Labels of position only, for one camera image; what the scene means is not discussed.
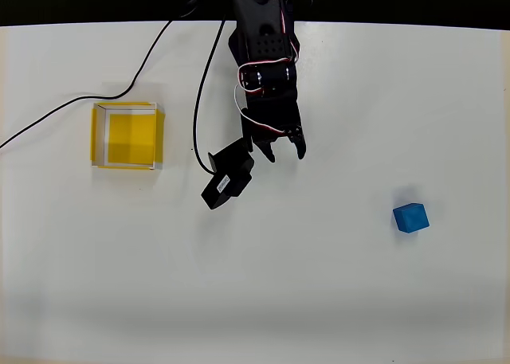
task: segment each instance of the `white table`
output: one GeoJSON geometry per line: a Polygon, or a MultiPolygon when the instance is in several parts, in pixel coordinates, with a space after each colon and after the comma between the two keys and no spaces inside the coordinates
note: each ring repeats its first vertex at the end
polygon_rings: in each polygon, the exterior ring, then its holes
{"type": "MultiPolygon", "coordinates": [[[[3,137],[74,96],[120,92],[162,25],[3,29],[3,137]]],[[[205,160],[241,135],[233,28],[202,96],[205,160]]],[[[90,167],[92,102],[2,151],[6,354],[243,364],[502,357],[501,34],[298,23],[307,154],[298,161],[283,139],[274,165],[255,151],[245,192],[210,211],[191,124],[217,29],[173,23],[127,97],[166,109],[160,172],[90,167]],[[409,202],[424,203],[430,220],[413,236],[392,217],[409,202]]]]}

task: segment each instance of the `black cable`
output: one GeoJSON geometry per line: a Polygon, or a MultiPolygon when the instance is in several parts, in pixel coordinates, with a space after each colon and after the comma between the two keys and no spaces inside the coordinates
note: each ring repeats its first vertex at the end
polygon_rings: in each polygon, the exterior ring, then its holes
{"type": "Polygon", "coordinates": [[[202,75],[202,81],[200,81],[200,87],[198,88],[197,94],[197,102],[194,106],[194,114],[193,114],[193,149],[194,155],[197,157],[198,164],[205,170],[207,173],[214,175],[214,172],[210,170],[204,162],[200,159],[200,154],[198,153],[197,148],[197,118],[198,118],[198,106],[200,105],[200,96],[202,95],[202,89],[204,88],[204,82],[206,81],[207,72],[209,72],[210,62],[213,60],[214,52],[216,51],[216,46],[220,40],[220,36],[222,35],[223,26],[225,25],[226,14],[223,15],[222,23],[218,30],[218,34],[216,35],[216,39],[214,40],[213,48],[210,50],[209,60],[207,60],[206,68],[204,69],[204,73],[202,75]]]}
{"type": "MultiPolygon", "coordinates": [[[[199,0],[190,0],[187,5],[189,5],[190,3],[194,3],[195,4],[195,8],[193,9],[196,10],[196,7],[198,6],[198,1],[199,0]]],[[[178,16],[178,18],[184,18],[190,14],[192,14],[192,12],[189,12],[187,14],[184,14],[184,15],[180,15],[178,16]]],[[[38,119],[37,121],[34,121],[33,123],[31,123],[29,126],[27,127],[24,127],[23,129],[21,129],[18,133],[16,133],[15,135],[9,137],[6,141],[4,141],[2,144],[0,144],[0,149],[2,149],[5,145],[7,145],[8,143],[10,143],[13,139],[16,139],[18,136],[22,135],[23,133],[25,133],[26,131],[28,131],[31,127],[34,127],[36,126],[38,123],[40,123],[41,121],[43,121],[44,119],[47,119],[48,117],[50,117],[53,113],[55,112],[58,112],[60,111],[62,108],[65,108],[67,107],[68,105],[70,104],[73,104],[73,103],[76,103],[77,101],[81,101],[81,100],[117,100],[121,97],[124,97],[126,96],[129,91],[132,90],[132,88],[135,86],[135,82],[136,82],[136,79],[138,79],[138,76],[139,74],[142,72],[142,69],[143,67],[145,66],[145,64],[147,63],[147,60],[149,59],[149,56],[151,55],[152,53],[152,50],[154,49],[156,43],[159,41],[159,39],[161,38],[161,36],[163,35],[163,33],[165,32],[165,30],[168,28],[168,26],[172,23],[173,21],[172,20],[169,20],[167,24],[165,24],[165,26],[161,29],[161,31],[159,31],[159,34],[158,36],[156,37],[156,39],[154,40],[154,42],[152,43],[151,47],[149,48],[149,51],[147,52],[147,55],[145,56],[145,58],[143,59],[143,62],[142,64],[140,65],[140,68],[138,69],[138,72],[135,74],[135,77],[133,77],[133,80],[132,82],[129,84],[129,86],[126,88],[126,90],[124,90],[122,93],[118,94],[118,95],[115,95],[115,96],[80,96],[80,97],[76,97],[70,101],[68,101],[67,103],[65,104],[62,104],[61,106],[59,107],[56,107],[55,109],[53,109],[52,111],[46,113],[44,116],[42,116],[40,119],[38,119]]]]}
{"type": "Polygon", "coordinates": [[[193,6],[193,8],[189,12],[187,12],[186,14],[183,14],[183,15],[179,16],[179,18],[186,18],[186,17],[190,16],[194,11],[197,10],[200,1],[201,0],[190,0],[188,3],[186,3],[185,6],[193,6]]]}
{"type": "Polygon", "coordinates": [[[0,145],[0,149],[2,149],[5,145],[7,145],[8,143],[10,143],[13,139],[17,138],[19,135],[22,135],[23,133],[25,133],[26,131],[28,131],[31,127],[35,127],[38,123],[40,123],[42,120],[44,119],[47,119],[48,117],[50,117],[53,113],[55,112],[58,112],[60,111],[62,108],[65,108],[67,107],[68,105],[72,104],[72,103],[76,103],[77,101],[80,101],[80,100],[89,100],[89,99],[94,99],[94,100],[117,100],[119,99],[120,97],[124,97],[126,96],[129,91],[132,90],[132,88],[135,86],[135,82],[136,82],[136,79],[138,78],[139,74],[142,72],[142,69],[143,67],[145,66],[145,63],[147,63],[147,60],[149,58],[149,56],[151,55],[151,52],[152,50],[154,49],[156,43],[158,42],[159,38],[161,37],[161,35],[163,35],[163,32],[165,32],[165,29],[168,28],[168,26],[170,25],[170,23],[172,23],[172,20],[168,21],[167,24],[165,24],[165,26],[161,29],[161,31],[159,31],[159,34],[157,36],[157,38],[154,40],[154,42],[152,43],[151,47],[149,48],[149,52],[147,52],[147,55],[145,56],[145,58],[143,59],[143,63],[140,65],[140,68],[138,69],[138,72],[135,74],[135,77],[133,78],[132,82],[129,84],[129,86],[126,88],[126,90],[124,90],[122,93],[119,93],[118,95],[116,96],[80,96],[80,97],[76,97],[72,100],[69,100],[67,103],[65,104],[62,104],[60,107],[56,107],[55,109],[53,109],[51,112],[48,112],[46,113],[44,116],[42,116],[40,119],[38,119],[37,121],[34,121],[33,123],[31,123],[28,127],[24,127],[23,129],[21,129],[18,133],[16,133],[15,135],[12,135],[9,139],[7,139],[6,141],[4,141],[2,143],[2,145],[0,145]]]}

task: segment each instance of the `black background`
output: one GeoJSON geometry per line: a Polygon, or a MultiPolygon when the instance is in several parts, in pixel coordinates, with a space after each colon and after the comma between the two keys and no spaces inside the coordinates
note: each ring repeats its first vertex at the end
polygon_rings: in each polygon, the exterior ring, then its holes
{"type": "MultiPolygon", "coordinates": [[[[0,0],[0,25],[168,20],[187,1],[0,0]]],[[[510,29],[510,0],[314,0],[308,6],[299,0],[296,20],[510,29]]],[[[226,7],[228,0],[206,0],[189,19],[219,20],[226,7]]]]}

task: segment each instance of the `white wire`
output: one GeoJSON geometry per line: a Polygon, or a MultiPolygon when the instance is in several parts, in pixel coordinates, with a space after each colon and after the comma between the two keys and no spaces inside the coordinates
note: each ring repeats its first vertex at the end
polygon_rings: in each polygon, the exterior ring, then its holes
{"type": "Polygon", "coordinates": [[[262,61],[250,61],[248,63],[244,63],[243,65],[241,65],[238,69],[237,69],[237,83],[239,84],[239,86],[245,91],[245,92],[250,92],[250,93],[253,93],[253,92],[259,92],[260,90],[262,90],[262,88],[257,88],[257,89],[247,89],[243,86],[242,82],[241,82],[241,69],[243,69],[244,67],[248,66],[248,65],[261,65],[261,64],[274,64],[274,63],[280,63],[282,61],[289,61],[289,59],[287,57],[282,57],[281,59],[278,59],[278,60],[262,60],[262,61]]]}
{"type": "MultiPolygon", "coordinates": [[[[280,10],[281,12],[281,30],[284,34],[287,33],[287,29],[285,27],[285,18],[284,18],[284,11],[280,10]]],[[[296,57],[294,57],[294,64],[297,63],[297,61],[300,59],[300,54],[297,52],[296,46],[294,43],[292,43],[292,40],[290,41],[290,45],[294,49],[294,53],[296,54],[296,57]]]]}
{"type": "MultiPolygon", "coordinates": [[[[283,33],[285,33],[286,31],[286,28],[285,28],[285,19],[284,19],[284,11],[281,10],[280,11],[280,14],[281,14],[281,24],[282,24],[282,31],[283,33]]],[[[300,54],[297,52],[297,49],[296,49],[296,46],[294,45],[294,43],[292,43],[292,41],[290,41],[290,45],[292,46],[292,49],[294,49],[294,53],[296,54],[296,56],[294,57],[294,63],[297,63],[297,61],[300,59],[300,54]]],[[[288,59],[287,57],[282,57],[281,59],[278,59],[278,60],[263,60],[263,61],[250,61],[248,63],[244,63],[243,65],[241,65],[238,69],[237,69],[237,84],[245,91],[245,92],[248,92],[248,93],[255,93],[255,92],[259,92],[262,90],[262,88],[255,88],[255,89],[247,89],[245,88],[244,84],[241,82],[241,69],[243,69],[245,66],[247,65],[261,65],[261,64],[274,64],[274,63],[280,63],[282,61],[290,61],[292,58],[288,59]]]]}
{"type": "Polygon", "coordinates": [[[239,103],[237,102],[237,87],[240,86],[239,84],[236,84],[235,87],[233,87],[233,101],[236,103],[236,106],[237,106],[237,109],[239,111],[239,113],[241,113],[241,115],[247,119],[248,121],[251,121],[252,123],[254,123],[255,125],[258,125],[259,127],[265,127],[267,129],[269,129],[270,131],[275,131],[276,133],[279,133],[281,135],[284,135],[285,132],[284,131],[280,131],[278,129],[276,129],[275,127],[270,127],[269,125],[266,125],[265,123],[258,123],[257,121],[255,121],[254,119],[250,119],[247,115],[245,115],[242,110],[241,110],[241,107],[239,106],[239,103]]]}

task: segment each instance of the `blue cube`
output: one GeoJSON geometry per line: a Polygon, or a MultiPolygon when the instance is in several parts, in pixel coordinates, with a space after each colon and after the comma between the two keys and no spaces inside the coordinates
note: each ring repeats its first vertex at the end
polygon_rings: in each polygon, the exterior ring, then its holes
{"type": "Polygon", "coordinates": [[[415,231],[429,227],[429,220],[425,212],[425,206],[421,203],[410,203],[397,209],[393,209],[395,220],[400,231],[414,233],[415,231]]]}

